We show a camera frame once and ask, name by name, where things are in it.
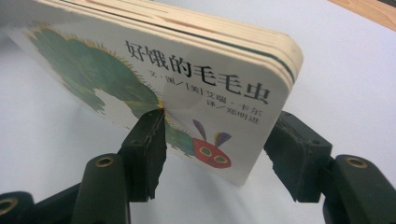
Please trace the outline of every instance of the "bolt hole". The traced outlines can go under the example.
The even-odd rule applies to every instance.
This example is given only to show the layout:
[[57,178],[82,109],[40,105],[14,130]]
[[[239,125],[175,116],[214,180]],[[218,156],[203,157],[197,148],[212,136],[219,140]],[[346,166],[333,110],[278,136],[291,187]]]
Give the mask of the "bolt hole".
[[11,211],[18,204],[17,198],[6,198],[0,200],[0,216]]
[[362,161],[358,158],[346,158],[347,163],[349,163],[349,165],[355,166],[357,168],[367,168],[367,163],[365,161]]
[[97,167],[107,167],[113,163],[113,158],[110,157],[104,157],[96,161],[96,166]]

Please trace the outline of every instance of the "white table surface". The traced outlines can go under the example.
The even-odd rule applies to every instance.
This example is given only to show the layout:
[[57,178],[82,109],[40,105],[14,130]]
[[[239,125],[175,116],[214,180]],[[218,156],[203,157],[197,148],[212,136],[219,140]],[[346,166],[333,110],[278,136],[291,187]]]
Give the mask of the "white table surface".
[[[304,65],[284,110],[334,156],[366,158],[396,186],[395,32],[324,0],[162,2],[289,34]],[[86,162],[126,135],[0,34],[0,194],[24,190],[39,202],[79,182]],[[294,203],[265,153],[242,187],[168,154],[156,195],[131,204],[132,223],[324,223],[323,200]]]

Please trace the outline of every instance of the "board book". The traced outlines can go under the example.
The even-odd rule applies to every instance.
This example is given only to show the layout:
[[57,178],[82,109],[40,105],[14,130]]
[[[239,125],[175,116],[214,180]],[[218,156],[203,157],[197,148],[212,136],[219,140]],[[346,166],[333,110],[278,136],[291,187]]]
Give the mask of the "board book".
[[150,1],[2,0],[0,27],[127,130],[163,108],[168,151],[237,185],[303,62],[287,35]]

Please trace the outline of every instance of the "wooden edge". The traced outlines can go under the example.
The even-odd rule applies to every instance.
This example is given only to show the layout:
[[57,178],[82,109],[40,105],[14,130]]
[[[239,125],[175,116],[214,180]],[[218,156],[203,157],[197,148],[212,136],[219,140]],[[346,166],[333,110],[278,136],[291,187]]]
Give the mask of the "wooden edge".
[[396,7],[377,0],[329,0],[371,21],[396,31]]

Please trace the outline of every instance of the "caterpillar eye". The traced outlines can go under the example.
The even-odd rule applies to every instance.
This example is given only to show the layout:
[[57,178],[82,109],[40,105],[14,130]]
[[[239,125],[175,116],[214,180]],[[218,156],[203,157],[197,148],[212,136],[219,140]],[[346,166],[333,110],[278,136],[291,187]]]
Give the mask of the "caterpillar eye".
[[216,162],[219,162],[219,163],[227,163],[227,162],[228,162],[227,159],[225,159],[225,158],[222,157],[222,156],[216,156],[216,157],[215,157],[215,161],[216,161]]
[[200,151],[202,154],[206,155],[207,157],[212,156],[212,151],[211,151],[209,148],[207,148],[207,147],[201,147],[201,148],[199,149],[199,151]]

